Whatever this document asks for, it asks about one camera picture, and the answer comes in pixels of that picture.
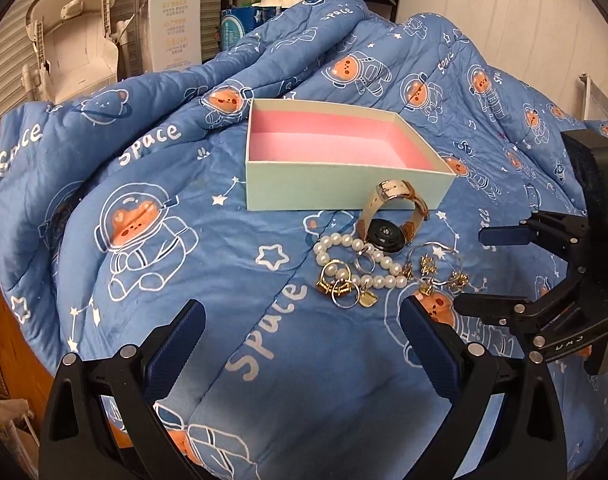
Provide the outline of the rose gold wrist watch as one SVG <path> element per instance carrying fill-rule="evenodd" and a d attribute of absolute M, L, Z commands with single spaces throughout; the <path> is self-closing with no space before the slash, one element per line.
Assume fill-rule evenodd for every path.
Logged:
<path fill-rule="evenodd" d="M 415 240 L 429 206 L 406 180 L 375 185 L 356 222 L 356 234 L 382 252 L 397 254 Z"/>

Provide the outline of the gold snowflake earring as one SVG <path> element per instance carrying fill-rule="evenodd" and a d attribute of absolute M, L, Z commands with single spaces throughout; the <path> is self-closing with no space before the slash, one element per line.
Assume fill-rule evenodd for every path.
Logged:
<path fill-rule="evenodd" d="M 420 272 L 422 278 L 433 278 L 437 274 L 437 264 L 435 262 L 435 259 L 431 255 L 424 254 L 421 256 Z"/>
<path fill-rule="evenodd" d="M 451 272 L 448 280 L 447 287 L 451 290 L 453 294 L 460 294 L 462 290 L 470 284 L 470 280 L 468 279 L 468 274 L 463 271 L 453 271 Z"/>

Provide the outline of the brown wooden furniture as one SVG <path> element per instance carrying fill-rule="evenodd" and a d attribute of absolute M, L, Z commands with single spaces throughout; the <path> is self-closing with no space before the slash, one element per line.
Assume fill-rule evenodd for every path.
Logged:
<path fill-rule="evenodd" d="M 45 414 L 52 376 L 27 345 L 0 291 L 0 369 L 12 398 L 27 400 L 36 419 Z"/>

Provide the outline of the blue space bear quilt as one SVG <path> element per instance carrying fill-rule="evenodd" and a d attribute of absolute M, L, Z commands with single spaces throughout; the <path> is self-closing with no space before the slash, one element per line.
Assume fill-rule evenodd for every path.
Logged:
<path fill-rule="evenodd" d="M 449 410 L 397 315 L 418 295 L 367 277 L 372 308 L 316 286 L 325 256 L 349 262 L 355 210 L 246 208 L 245 144 L 256 99 L 393 112 L 455 172 L 417 244 L 459 250 L 469 292 L 536 300 L 562 259 L 478 241 L 537 210 L 583 214 L 562 141 L 582 122 L 490 66 L 447 18 L 394 24 L 363 0 L 304 0 L 205 64 L 150 73 L 61 104 L 27 102 L 0 123 L 0 288 L 47 370 L 65 353 L 103 359 L 140 344 L 191 300 L 206 327 L 155 403 L 191 460 L 222 479 L 399 479 Z M 499 356 L 504 327 L 435 320 Z"/>

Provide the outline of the mint box pink lining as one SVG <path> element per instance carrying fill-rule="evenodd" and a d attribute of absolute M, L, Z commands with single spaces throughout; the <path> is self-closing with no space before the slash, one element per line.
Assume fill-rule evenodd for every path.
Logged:
<path fill-rule="evenodd" d="M 256 99 L 247 123 L 250 211 L 360 210 L 385 180 L 436 209 L 455 172 L 398 114 L 356 105 Z"/>

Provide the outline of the cream baby chair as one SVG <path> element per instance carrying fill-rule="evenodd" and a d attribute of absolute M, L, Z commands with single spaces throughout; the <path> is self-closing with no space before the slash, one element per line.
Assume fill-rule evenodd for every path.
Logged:
<path fill-rule="evenodd" d="M 112 23 L 115 0 L 34 0 L 25 15 L 34 66 L 22 66 L 30 101 L 59 104 L 118 81 L 123 22 Z"/>

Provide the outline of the blue tissue pack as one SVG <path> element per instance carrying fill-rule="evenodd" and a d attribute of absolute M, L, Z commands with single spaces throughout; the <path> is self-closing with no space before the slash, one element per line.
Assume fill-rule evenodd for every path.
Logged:
<path fill-rule="evenodd" d="M 248 32 L 253 32 L 280 12 L 279 6 L 237 6 L 223 10 L 219 26 L 220 50 L 233 47 Z"/>

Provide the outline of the white tall cardboard box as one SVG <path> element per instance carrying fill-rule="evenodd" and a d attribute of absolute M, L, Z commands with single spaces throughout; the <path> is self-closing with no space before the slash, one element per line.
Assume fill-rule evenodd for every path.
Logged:
<path fill-rule="evenodd" d="M 148 0 L 150 70 L 202 63 L 201 0 Z"/>

